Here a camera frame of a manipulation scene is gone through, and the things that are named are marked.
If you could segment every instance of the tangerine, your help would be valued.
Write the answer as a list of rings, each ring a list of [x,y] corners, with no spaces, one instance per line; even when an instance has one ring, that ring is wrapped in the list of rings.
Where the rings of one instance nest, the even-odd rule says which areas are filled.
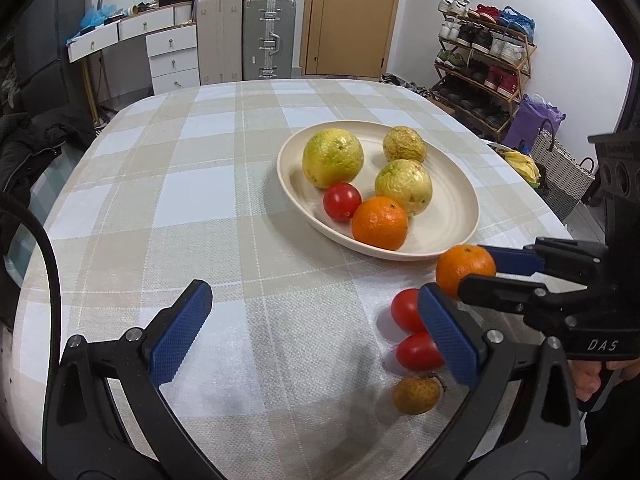
[[[386,196],[365,200],[353,215],[354,240],[370,246],[397,251],[409,231],[409,218],[398,202]]]
[[[458,245],[446,251],[436,265],[436,283],[454,300],[458,287],[470,274],[495,276],[495,262],[485,248],[477,245]]]

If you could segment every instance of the red tomato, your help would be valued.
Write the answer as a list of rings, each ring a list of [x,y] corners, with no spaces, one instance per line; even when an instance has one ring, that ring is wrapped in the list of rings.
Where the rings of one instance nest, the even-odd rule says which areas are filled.
[[[418,289],[407,288],[396,294],[391,302],[391,317],[396,324],[410,333],[427,330],[418,314]]]
[[[333,184],[324,192],[322,205],[330,218],[336,222],[348,223],[362,203],[357,189],[346,182]]]
[[[431,372],[444,366],[444,359],[428,332],[418,332],[402,341],[396,348],[396,358],[414,372]]]

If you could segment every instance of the wooden door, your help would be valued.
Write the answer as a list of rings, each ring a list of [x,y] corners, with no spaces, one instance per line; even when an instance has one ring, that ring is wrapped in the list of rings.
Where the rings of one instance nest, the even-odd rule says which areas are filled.
[[[312,0],[307,75],[379,77],[395,0]]]

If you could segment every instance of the black jacket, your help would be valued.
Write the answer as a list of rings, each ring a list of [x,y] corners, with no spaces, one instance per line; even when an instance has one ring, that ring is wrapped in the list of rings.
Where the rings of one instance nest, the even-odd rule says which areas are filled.
[[[10,193],[25,207],[31,199],[31,186],[60,155],[69,142],[85,152],[95,139],[94,122],[83,110],[65,106],[30,119],[27,114],[0,118],[0,191]],[[0,212],[0,250],[7,254],[19,222]],[[0,320],[14,327],[20,289],[0,265]]]

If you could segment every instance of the white plate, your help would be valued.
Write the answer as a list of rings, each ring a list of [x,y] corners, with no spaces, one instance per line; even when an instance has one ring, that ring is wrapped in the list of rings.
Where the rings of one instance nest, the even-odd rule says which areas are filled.
[[[375,196],[376,177],[386,165],[382,140],[391,126],[367,121],[332,121],[305,128],[284,143],[278,154],[280,185],[306,221],[323,235],[362,254],[409,262],[439,256],[454,245],[465,243],[475,232],[480,217],[476,190],[447,155],[427,142],[424,166],[433,182],[433,199],[423,213],[410,218],[404,245],[397,251],[387,251],[354,240],[350,224],[338,224],[328,217],[322,206],[324,192],[314,187],[302,171],[306,142],[314,133],[326,128],[343,128],[358,137],[362,144],[364,166],[351,184],[366,200]]]

